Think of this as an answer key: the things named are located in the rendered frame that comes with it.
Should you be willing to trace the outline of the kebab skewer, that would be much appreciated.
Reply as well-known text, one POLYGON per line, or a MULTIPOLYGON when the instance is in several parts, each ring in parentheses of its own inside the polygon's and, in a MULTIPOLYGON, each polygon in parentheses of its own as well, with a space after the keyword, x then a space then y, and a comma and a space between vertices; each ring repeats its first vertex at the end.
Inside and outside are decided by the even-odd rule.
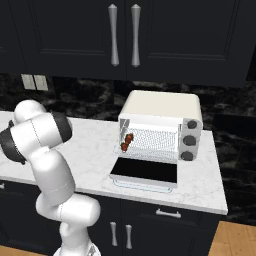
POLYGON ((129 144, 134 140, 134 135, 129 133, 125 136, 125 140, 121 143, 120 147, 123 152, 126 152, 129 144))

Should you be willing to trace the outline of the white toaster oven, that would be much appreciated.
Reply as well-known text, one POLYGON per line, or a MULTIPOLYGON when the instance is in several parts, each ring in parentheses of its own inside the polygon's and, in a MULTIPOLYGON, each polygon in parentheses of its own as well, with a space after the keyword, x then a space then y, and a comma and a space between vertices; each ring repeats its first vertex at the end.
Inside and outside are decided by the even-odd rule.
POLYGON ((115 153, 122 158, 177 164, 189 151, 196 159, 203 129, 199 97, 195 94, 133 90, 119 116, 119 137, 115 153), (190 120, 197 122, 189 129, 190 120), (129 133, 134 140, 126 152, 121 143, 129 133), (186 135, 196 138, 195 146, 183 143, 186 135))

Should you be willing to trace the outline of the toaster oven door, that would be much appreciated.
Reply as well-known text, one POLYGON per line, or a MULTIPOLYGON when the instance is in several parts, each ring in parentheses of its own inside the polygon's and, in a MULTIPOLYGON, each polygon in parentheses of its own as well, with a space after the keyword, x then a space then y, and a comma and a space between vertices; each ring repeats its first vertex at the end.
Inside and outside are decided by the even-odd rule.
POLYGON ((109 174, 113 180, 176 188, 177 165, 119 157, 109 174))

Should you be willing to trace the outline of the black drawer front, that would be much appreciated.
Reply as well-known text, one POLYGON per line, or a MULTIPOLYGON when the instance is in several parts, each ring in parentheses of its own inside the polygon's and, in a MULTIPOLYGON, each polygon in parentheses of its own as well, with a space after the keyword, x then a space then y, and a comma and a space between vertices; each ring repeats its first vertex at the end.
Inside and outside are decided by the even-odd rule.
POLYGON ((123 213, 129 217, 143 217, 202 230, 214 229, 220 220, 220 216, 214 213, 131 200, 122 200, 121 206, 123 213))

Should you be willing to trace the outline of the beige wall socket plate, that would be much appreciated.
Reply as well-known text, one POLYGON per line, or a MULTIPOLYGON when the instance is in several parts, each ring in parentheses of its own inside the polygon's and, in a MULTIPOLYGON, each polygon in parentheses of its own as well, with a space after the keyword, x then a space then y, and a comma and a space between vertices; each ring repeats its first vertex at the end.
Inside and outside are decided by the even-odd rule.
POLYGON ((35 84, 36 88, 40 91, 48 91, 48 85, 47 85, 47 80, 46 77, 43 75, 35 75, 35 84))
POLYGON ((36 89, 36 86, 35 86, 34 79, 33 79, 32 75, 22 74, 21 78, 22 78, 22 81, 23 81, 24 88, 26 90, 35 90, 36 89))

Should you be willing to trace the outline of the black wall cupboard door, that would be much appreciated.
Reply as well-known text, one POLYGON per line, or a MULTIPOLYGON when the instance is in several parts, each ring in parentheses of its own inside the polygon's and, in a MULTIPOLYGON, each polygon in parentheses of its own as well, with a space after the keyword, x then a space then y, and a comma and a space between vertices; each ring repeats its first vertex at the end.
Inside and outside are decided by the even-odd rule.
POLYGON ((256 0, 126 0, 130 81, 241 88, 256 47, 256 0), (133 67, 131 7, 141 7, 133 67))
POLYGON ((124 80, 124 0, 9 0, 25 72, 35 75, 124 80), (117 6, 119 65, 111 64, 108 7, 117 6))
POLYGON ((0 73, 26 70, 9 0, 0 0, 0 73))

